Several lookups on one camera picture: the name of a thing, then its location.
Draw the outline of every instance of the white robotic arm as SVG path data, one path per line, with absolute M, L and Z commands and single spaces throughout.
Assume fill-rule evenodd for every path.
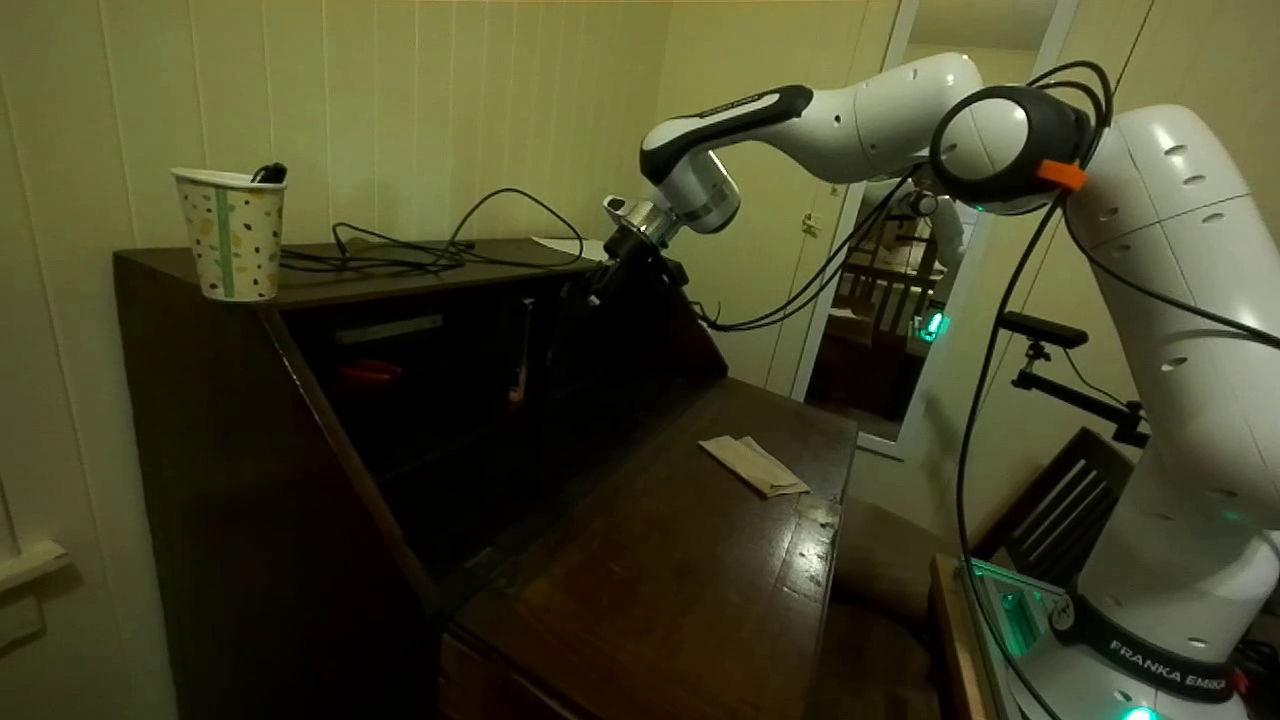
M 998 211 L 1076 191 L 1068 230 L 1109 267 L 1095 277 L 1154 445 L 1071 588 L 1071 630 L 1023 664 L 1068 720 L 1123 710 L 1246 720 L 1225 664 L 1275 588 L 1263 529 L 1280 520 L 1280 382 L 1275 350 L 1220 319 L 1280 333 L 1280 257 L 1197 111 L 1144 109 L 1100 131 L 1041 88 L 980 88 L 970 57 L 932 57 L 839 93 L 793 84 L 658 125 L 642 152 L 658 198 L 614 199 L 614 217 L 658 248 L 686 224 L 721 233 L 742 198 L 717 150 L 743 142 L 832 184 L 902 178 L 930 156 L 930 179 Z

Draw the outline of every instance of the paper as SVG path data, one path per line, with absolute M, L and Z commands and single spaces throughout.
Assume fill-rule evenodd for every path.
M 752 438 L 712 438 L 700 445 L 721 463 L 730 463 L 743 486 L 752 486 L 761 498 L 805 498 L 810 494 L 810 486 L 787 463 L 768 456 Z

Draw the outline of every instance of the white cup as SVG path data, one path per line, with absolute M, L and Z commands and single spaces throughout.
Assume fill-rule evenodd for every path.
M 264 304 L 282 283 L 285 184 L 251 173 L 173 167 L 195 282 L 208 301 Z

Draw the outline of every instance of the wooden cabinet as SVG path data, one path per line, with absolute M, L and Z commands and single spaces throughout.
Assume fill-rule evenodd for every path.
M 288 274 L 274 304 L 208 304 L 181 248 L 116 257 L 183 720 L 435 715 L 492 675 L 588 715 L 635 715 L 627 700 L 662 680 L 686 688 L 674 710 L 724 710 L 771 648 L 801 668 L 765 700 L 805 705 L 832 533 L 813 507 L 843 498 L 853 429 L 724 382 L 662 274 L 596 283 L 602 267 L 522 239 L 484 257 L 503 265 Z M 696 453 L 700 433 L 758 433 L 816 482 L 813 507 L 758 502 Z M 620 570 L 643 575 L 602 584 Z M 539 609 L 550 592 L 620 592 L 609 609 L 662 633 L 649 644 L 602 604 Z M 768 639 L 724 644 L 747 664 L 700 680 L 721 644 L 700 616 Z M 539 633 L 580 619 L 627 648 L 555 656 Z M 658 639 L 693 653 L 674 664 L 686 675 L 586 691 L 591 668 L 653 661 Z

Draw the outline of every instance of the desk surface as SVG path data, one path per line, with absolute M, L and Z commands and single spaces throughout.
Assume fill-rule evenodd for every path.
M 765 502 L 696 440 L 758 438 L 813 498 Z M 580 715 L 805 715 L 853 423 L 747 383 L 653 416 L 458 637 Z

